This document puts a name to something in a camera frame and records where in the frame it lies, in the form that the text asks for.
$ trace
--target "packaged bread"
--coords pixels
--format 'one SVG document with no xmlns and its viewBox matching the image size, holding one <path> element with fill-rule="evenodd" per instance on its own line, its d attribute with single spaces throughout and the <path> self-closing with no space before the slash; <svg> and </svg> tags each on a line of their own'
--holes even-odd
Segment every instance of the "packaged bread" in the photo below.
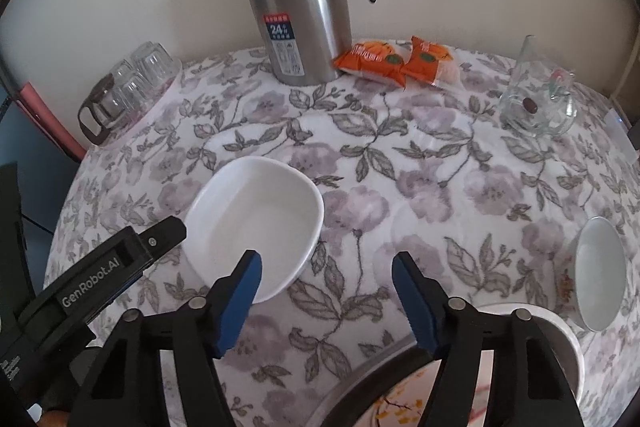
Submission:
<svg viewBox="0 0 640 427">
<path fill-rule="evenodd" d="M 401 73 L 436 87 L 460 88 L 460 68 L 449 49 L 442 44 L 411 37 L 412 51 Z"/>
<path fill-rule="evenodd" d="M 402 46 L 386 41 L 358 41 L 346 53 L 334 60 L 334 66 L 345 73 L 377 82 L 393 81 L 406 84 L 402 67 L 409 52 Z"/>
</svg>

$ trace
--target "table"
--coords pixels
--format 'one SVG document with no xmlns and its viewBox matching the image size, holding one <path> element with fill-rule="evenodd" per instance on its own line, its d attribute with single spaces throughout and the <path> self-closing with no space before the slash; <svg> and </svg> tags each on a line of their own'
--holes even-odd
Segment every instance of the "table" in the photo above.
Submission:
<svg viewBox="0 0 640 427">
<path fill-rule="evenodd" d="M 263 48 L 187 64 L 149 124 L 85 156 L 46 282 L 122 227 L 184 217 L 235 158 L 287 162 L 323 193 L 321 240 L 286 292 L 252 307 L 216 367 L 238 425 L 303 425 L 340 378 L 410 333 L 390 280 L 397 251 L 476 306 L 520 301 L 563 313 L 562 251 L 588 217 L 605 216 L 628 256 L 625 299 L 606 331 L 575 331 L 586 359 L 585 423 L 612 425 L 640 384 L 638 169 L 607 138 L 601 95 L 576 86 L 579 113 L 567 134 L 520 137 L 496 111 L 513 61 L 452 52 L 465 86 L 457 92 L 352 76 L 298 89 L 275 80 Z M 172 311 L 206 291 L 176 248 L 92 329 L 103 342 L 125 309 Z M 183 425 L 172 359 L 162 365 L 172 421 Z"/>
</svg>

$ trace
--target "screw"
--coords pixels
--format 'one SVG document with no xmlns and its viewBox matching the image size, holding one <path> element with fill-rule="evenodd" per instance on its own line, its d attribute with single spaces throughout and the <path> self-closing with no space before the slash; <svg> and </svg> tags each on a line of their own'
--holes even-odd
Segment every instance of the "screw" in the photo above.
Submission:
<svg viewBox="0 0 640 427">
<path fill-rule="evenodd" d="M 519 318 L 521 321 L 528 321 L 528 320 L 531 320 L 531 312 L 529 312 L 529 310 L 526 310 L 524 308 L 518 308 L 516 310 L 516 317 Z"/>
<path fill-rule="evenodd" d="M 134 320 L 136 320 L 136 318 L 138 318 L 140 316 L 140 310 L 137 308 L 131 308 L 127 311 L 125 311 L 122 314 L 122 318 L 126 321 L 126 322 L 133 322 Z"/>
<path fill-rule="evenodd" d="M 192 310 L 199 310 L 200 308 L 204 308 L 205 304 L 207 304 L 207 299 L 198 296 L 189 301 L 189 308 Z"/>
<path fill-rule="evenodd" d="M 463 301 L 460 297 L 452 297 L 449 299 L 449 308 L 452 310 L 463 310 L 465 309 L 466 302 Z"/>
</svg>

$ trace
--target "floral tablecloth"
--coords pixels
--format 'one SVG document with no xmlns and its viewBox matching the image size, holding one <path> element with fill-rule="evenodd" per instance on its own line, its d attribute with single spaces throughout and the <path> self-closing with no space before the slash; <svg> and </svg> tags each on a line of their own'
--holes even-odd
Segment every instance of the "floral tablecloth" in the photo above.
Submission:
<svg viewBox="0 0 640 427">
<path fill-rule="evenodd" d="M 638 171 L 608 139 L 599 94 L 576 86 L 578 119 L 564 136 L 522 137 L 496 111 L 512 61 L 452 52 L 466 90 L 392 89 L 352 76 L 296 89 L 276 81 L 262 48 L 187 65 L 142 131 L 87 153 L 46 281 L 127 225 L 184 217 L 203 184 L 239 156 L 294 166 L 323 194 L 321 240 L 286 292 L 252 307 L 216 367 L 238 425 L 297 426 L 340 379 L 410 333 L 391 284 L 397 251 L 476 306 L 530 302 L 562 314 L 571 292 L 562 252 L 588 217 L 605 216 L 628 257 L 625 299 L 606 331 L 575 331 L 585 423 L 612 425 L 640 384 Z M 103 342 L 127 308 L 172 311 L 206 291 L 176 248 L 92 329 Z M 171 358 L 163 369 L 172 421 L 183 425 Z"/>
</svg>

